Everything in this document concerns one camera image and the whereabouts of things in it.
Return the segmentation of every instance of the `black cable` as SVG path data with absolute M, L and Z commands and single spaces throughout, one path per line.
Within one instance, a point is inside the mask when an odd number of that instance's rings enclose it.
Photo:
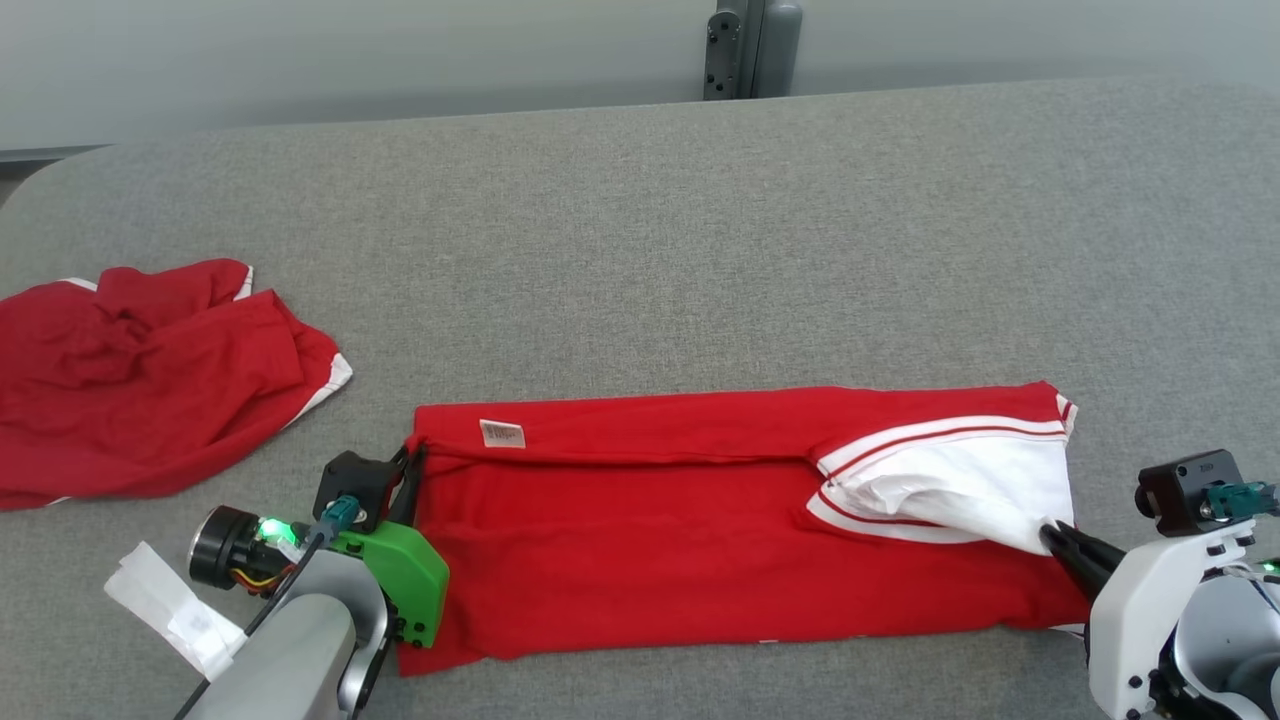
M 271 614 L 271 610 L 275 610 L 275 606 L 279 605 L 280 598 L 284 597 L 284 593 L 289 589 L 289 587 L 293 585 L 293 580 L 296 580 L 298 575 L 302 574 L 302 569 L 306 568 L 307 562 L 311 561 L 311 557 L 316 553 L 317 550 L 320 550 L 320 543 L 321 538 L 319 537 L 311 541 L 311 544 L 307 547 L 307 551 L 302 553 L 302 560 L 298 560 L 298 564 L 293 568 L 293 571 L 289 573 L 283 580 L 280 580 L 280 587 L 278 587 L 275 589 L 275 593 L 271 594 L 271 600 L 266 601 L 266 605 L 262 606 L 262 610 L 260 610 L 259 614 L 255 615 L 252 620 L 250 620 L 248 625 L 244 628 L 244 637 L 252 635 L 253 630 L 256 630 L 257 626 L 261 625 L 264 620 L 266 620 L 266 616 Z M 206 678 L 201 680 L 198 685 L 196 685 L 196 689 L 192 691 L 191 697 L 187 698 L 187 702 L 182 703 L 182 708 L 179 708 L 178 714 L 173 716 L 173 720 L 182 720 L 183 717 L 186 717 L 187 714 L 191 712 L 191 708 L 196 707 L 196 702 L 200 701 L 200 696 L 205 694 L 205 691 L 207 689 L 209 689 L 209 679 Z

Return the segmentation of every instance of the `yellow wire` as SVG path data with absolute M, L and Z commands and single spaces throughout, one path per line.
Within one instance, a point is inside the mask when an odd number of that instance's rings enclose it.
M 250 584 L 250 585 L 252 585 L 253 588 L 257 588 L 257 589 L 265 588 L 268 585 L 273 585 L 276 582 L 279 582 L 279 579 L 280 579 L 280 577 L 276 575 L 274 578 L 268 578 L 265 580 L 253 580 L 248 575 L 246 575 L 244 571 L 241 570 L 239 568 L 232 568 L 232 574 L 236 575 L 237 578 L 244 580 L 244 583 L 247 583 L 247 584 Z

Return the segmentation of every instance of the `green led light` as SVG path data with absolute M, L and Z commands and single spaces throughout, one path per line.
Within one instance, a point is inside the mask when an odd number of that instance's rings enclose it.
M 257 524 L 257 534 L 268 542 L 283 539 L 288 541 L 289 544 L 298 544 L 298 538 L 293 534 L 293 528 L 289 528 L 288 523 L 276 520 L 275 518 L 262 518 Z

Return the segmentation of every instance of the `white wall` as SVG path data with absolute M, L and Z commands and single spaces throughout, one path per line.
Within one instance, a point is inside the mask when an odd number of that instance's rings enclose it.
M 1280 0 L 800 0 L 794 94 L 1189 70 L 1280 90 Z M 714 0 L 0 0 L 5 151 L 701 96 Z

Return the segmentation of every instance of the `gray fabric surface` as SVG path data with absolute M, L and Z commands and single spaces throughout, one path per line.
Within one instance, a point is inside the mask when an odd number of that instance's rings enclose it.
M 168 717 L 197 676 L 102 593 L 115 561 L 146 539 L 180 566 L 216 503 L 303 516 L 324 460 L 389 454 L 424 402 L 1047 378 L 1082 406 L 1080 525 L 1146 542 L 1144 465 L 1222 446 L 1276 479 L 1277 240 L 1280 100 L 1158 78 L 247 129 L 72 158 L 0 210 L 0 296 L 238 258 L 356 378 L 179 496 L 0 518 L 0 715 Z M 1263 521 L 1257 555 L 1277 552 Z M 200 594 L 242 623 L 257 607 Z M 387 673 L 367 716 L 1098 717 L 1083 656 L 1004 629 L 541 656 Z

